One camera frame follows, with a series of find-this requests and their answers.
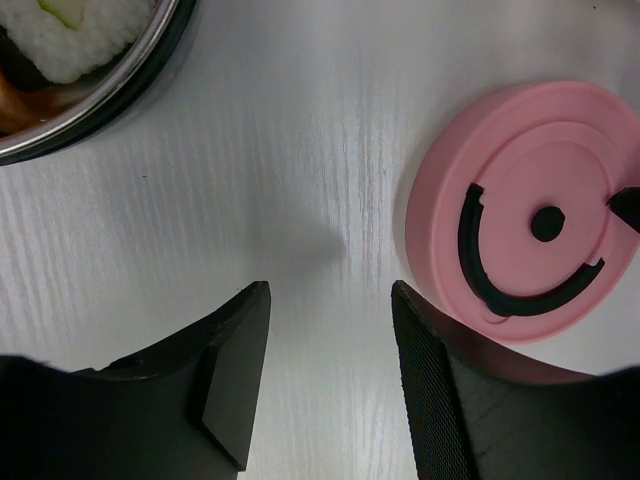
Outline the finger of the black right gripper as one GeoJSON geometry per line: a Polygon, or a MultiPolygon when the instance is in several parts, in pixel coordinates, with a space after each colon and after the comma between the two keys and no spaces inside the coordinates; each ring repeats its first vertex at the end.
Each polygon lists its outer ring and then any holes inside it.
{"type": "Polygon", "coordinates": [[[607,201],[608,209],[628,226],[640,226],[640,188],[625,187],[607,201]]]}

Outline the sushi roll toy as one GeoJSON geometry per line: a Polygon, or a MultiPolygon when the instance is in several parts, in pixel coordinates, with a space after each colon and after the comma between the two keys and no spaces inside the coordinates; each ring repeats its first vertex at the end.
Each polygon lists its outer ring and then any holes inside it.
{"type": "Polygon", "coordinates": [[[134,43],[153,1],[3,1],[1,27],[48,81],[69,84],[134,43]]]}

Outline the salmon-coloured fish food toy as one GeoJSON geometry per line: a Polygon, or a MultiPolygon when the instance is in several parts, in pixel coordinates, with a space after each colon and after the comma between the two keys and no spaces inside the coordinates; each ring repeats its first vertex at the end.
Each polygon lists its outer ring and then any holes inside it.
{"type": "Polygon", "coordinates": [[[1,132],[16,134],[30,128],[39,121],[39,117],[25,104],[22,93],[16,89],[1,73],[1,132]]]}

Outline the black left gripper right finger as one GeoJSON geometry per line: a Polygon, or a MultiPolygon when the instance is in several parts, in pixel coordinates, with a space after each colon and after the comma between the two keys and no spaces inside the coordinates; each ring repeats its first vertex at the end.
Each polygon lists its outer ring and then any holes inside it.
{"type": "Polygon", "coordinates": [[[639,371],[589,375],[517,353],[391,289],[422,479],[635,479],[639,371]]]}

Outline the round steel lunch bowl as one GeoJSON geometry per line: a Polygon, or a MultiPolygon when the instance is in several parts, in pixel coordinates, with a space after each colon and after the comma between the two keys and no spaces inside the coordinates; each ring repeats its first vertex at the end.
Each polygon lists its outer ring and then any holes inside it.
{"type": "Polygon", "coordinates": [[[81,82],[88,94],[58,117],[1,139],[3,166],[69,148],[140,113],[178,75],[193,46],[199,1],[159,1],[148,27],[111,64],[81,82]]]}

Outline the pink round lid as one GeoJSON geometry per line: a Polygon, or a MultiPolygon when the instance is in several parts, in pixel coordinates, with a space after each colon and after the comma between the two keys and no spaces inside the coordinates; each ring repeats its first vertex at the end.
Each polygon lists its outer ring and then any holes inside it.
{"type": "Polygon", "coordinates": [[[492,339],[536,342],[593,311],[639,237],[609,209],[637,181],[639,118],[580,81],[486,93],[439,133],[417,170],[405,245],[418,290],[492,339]]]}

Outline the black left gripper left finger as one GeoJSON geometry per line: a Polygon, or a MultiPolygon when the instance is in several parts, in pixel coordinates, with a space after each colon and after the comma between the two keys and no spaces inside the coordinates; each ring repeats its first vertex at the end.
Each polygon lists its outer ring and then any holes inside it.
{"type": "Polygon", "coordinates": [[[5,479],[233,479],[248,464],[271,293],[215,312],[101,370],[1,359],[5,479]]]}

